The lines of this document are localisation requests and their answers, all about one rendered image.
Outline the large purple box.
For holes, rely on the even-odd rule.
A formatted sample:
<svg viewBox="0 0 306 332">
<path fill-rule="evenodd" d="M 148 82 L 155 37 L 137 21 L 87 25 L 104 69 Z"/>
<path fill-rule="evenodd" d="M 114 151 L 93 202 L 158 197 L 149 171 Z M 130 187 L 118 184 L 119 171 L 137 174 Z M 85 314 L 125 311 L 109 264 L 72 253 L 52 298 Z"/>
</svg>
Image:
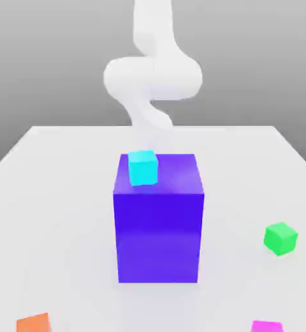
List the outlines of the large purple box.
<svg viewBox="0 0 306 332">
<path fill-rule="evenodd" d="M 193 154 L 158 155 L 158 182 L 132 186 L 121 154 L 113 190 L 121 283 L 196 283 L 204 188 Z"/>
</svg>

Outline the small green cube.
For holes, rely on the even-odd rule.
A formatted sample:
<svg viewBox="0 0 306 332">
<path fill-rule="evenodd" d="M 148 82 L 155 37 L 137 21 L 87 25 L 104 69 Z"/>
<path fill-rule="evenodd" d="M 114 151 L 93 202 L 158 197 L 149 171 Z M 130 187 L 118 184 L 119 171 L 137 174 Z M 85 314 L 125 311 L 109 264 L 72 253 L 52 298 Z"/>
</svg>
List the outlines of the small green cube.
<svg viewBox="0 0 306 332">
<path fill-rule="evenodd" d="M 276 255 L 284 255 L 295 249 L 297 240 L 297 231 L 284 222 L 278 222 L 266 227 L 263 243 Z"/>
</svg>

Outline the small cyan cube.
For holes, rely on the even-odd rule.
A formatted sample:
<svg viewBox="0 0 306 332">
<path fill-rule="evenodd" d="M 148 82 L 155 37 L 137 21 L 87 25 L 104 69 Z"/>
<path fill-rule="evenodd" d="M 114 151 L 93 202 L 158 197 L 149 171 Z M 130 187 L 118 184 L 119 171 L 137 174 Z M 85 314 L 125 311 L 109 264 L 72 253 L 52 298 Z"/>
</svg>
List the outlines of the small cyan cube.
<svg viewBox="0 0 306 332">
<path fill-rule="evenodd" d="M 132 186 L 156 184 L 158 182 L 158 159 L 154 151 L 129 152 L 128 172 Z"/>
</svg>

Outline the small magenta cube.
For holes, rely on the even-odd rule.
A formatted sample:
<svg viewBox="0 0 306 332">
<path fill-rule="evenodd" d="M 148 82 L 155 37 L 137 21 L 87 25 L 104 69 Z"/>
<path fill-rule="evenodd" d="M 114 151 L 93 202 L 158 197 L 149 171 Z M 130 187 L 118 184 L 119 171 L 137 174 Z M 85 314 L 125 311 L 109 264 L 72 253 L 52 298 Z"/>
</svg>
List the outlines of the small magenta cube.
<svg viewBox="0 0 306 332">
<path fill-rule="evenodd" d="M 284 332 L 281 322 L 254 320 L 251 332 Z"/>
</svg>

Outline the small orange cube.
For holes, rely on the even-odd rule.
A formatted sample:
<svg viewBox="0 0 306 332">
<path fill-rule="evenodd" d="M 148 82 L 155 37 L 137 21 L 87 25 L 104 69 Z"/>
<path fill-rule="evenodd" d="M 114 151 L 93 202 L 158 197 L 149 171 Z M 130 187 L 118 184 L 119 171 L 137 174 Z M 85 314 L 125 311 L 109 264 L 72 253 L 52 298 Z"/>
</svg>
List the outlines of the small orange cube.
<svg viewBox="0 0 306 332">
<path fill-rule="evenodd" d="M 49 314 L 37 314 L 17 320 L 16 332 L 51 332 Z"/>
</svg>

